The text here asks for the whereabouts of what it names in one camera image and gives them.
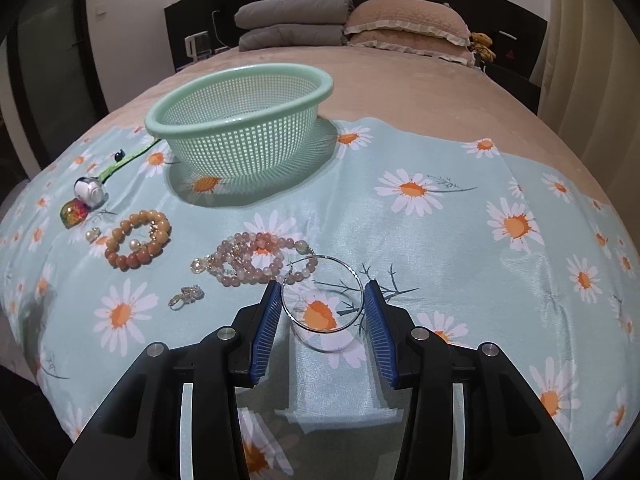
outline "stuffed animal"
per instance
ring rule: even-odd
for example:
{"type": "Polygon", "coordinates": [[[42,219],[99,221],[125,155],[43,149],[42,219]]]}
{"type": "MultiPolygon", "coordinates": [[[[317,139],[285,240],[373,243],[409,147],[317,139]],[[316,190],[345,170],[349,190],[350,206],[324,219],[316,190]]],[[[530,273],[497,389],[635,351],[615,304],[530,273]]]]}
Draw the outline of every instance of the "stuffed animal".
{"type": "Polygon", "coordinates": [[[482,32],[473,32],[471,34],[470,49],[472,52],[477,52],[485,63],[494,62],[495,54],[489,48],[492,44],[494,44],[493,40],[482,32]]]}

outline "plastic basket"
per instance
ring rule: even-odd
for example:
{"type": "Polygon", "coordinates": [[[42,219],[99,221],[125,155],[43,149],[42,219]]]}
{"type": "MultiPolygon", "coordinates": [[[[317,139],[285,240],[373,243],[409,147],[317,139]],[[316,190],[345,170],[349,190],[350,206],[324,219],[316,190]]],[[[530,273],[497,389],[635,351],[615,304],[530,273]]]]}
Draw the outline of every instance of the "plastic basket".
{"type": "Polygon", "coordinates": [[[165,95],[145,126],[194,171],[255,174],[289,158],[334,81],[313,66],[269,63],[223,70],[165,95]]]}

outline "basket rim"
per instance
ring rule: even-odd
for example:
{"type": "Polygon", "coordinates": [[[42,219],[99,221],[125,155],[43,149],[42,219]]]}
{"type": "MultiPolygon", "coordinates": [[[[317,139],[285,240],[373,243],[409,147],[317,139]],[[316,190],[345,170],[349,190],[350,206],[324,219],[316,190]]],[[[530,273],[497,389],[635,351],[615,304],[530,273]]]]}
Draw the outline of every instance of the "basket rim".
{"type": "Polygon", "coordinates": [[[155,102],[147,112],[145,116],[145,127],[149,134],[161,139],[188,139],[210,136],[211,134],[226,132],[230,129],[250,128],[257,124],[263,124],[267,121],[282,117],[283,115],[297,113],[321,103],[327,99],[333,91],[333,78],[327,72],[316,68],[315,66],[298,63],[259,63],[239,66],[196,78],[164,95],[164,97],[155,102]],[[185,98],[188,94],[215,82],[221,82],[243,76],[245,73],[285,73],[309,78],[317,82],[319,85],[316,90],[305,96],[294,99],[293,101],[264,108],[263,110],[258,110],[248,114],[197,124],[174,125],[162,124],[158,121],[158,117],[164,114],[167,109],[173,106],[177,101],[185,98]]]}

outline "light blue fabric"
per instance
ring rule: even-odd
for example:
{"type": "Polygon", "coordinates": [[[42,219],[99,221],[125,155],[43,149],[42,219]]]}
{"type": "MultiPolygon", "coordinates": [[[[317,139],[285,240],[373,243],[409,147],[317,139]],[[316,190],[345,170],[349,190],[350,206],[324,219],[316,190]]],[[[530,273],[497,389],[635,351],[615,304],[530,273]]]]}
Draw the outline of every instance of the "light blue fabric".
{"type": "MultiPolygon", "coordinates": [[[[224,288],[190,271],[194,258],[245,230],[304,238],[319,254],[368,269],[389,291],[405,291],[391,303],[453,343],[498,343],[554,416],[585,478],[628,431],[640,406],[632,331],[640,263],[612,209],[557,171],[500,155],[488,140],[418,136],[372,118],[320,121],[287,172],[219,182],[212,193],[202,191],[207,181],[195,190],[197,176],[169,164],[161,142],[107,181],[104,208],[113,214],[92,213],[66,230],[58,213],[76,178],[151,140],[144,130],[112,128],[76,142],[0,224],[2,306],[72,438],[145,344],[197,342],[261,297],[264,286],[224,288]],[[104,245],[84,240],[91,226],[107,234],[152,208],[173,231],[148,266],[112,269],[104,245]],[[205,298],[169,309],[194,284],[205,298]],[[124,325],[112,336],[114,323],[124,325]]],[[[310,280],[289,291],[295,301],[292,292],[342,322],[334,292],[310,280]]],[[[238,393],[255,478],[392,478],[408,393],[380,384],[357,326],[333,338],[309,334],[294,334],[283,315],[267,376],[238,393]]],[[[460,427],[456,434],[460,443],[460,427]]]]}

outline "pink beaded bracelet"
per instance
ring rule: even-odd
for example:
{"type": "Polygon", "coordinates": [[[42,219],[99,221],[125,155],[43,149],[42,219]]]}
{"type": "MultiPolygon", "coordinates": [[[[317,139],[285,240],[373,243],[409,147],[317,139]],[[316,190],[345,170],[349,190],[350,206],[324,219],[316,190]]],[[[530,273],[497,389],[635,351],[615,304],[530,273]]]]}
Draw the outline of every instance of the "pink beaded bracelet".
{"type": "Polygon", "coordinates": [[[224,286],[240,286],[241,283],[267,283],[276,280],[278,283],[293,285],[295,282],[311,276],[318,266],[315,253],[304,240],[294,241],[293,238],[281,238],[269,233],[236,233],[216,248],[216,252],[204,258],[196,258],[191,262],[191,272],[200,274],[208,270],[224,286]],[[293,272],[289,269],[281,274],[284,268],[282,249],[295,249],[299,254],[310,254],[308,262],[302,271],[293,272]],[[274,256],[268,267],[257,269],[252,263],[253,254],[266,251],[274,256]]]}

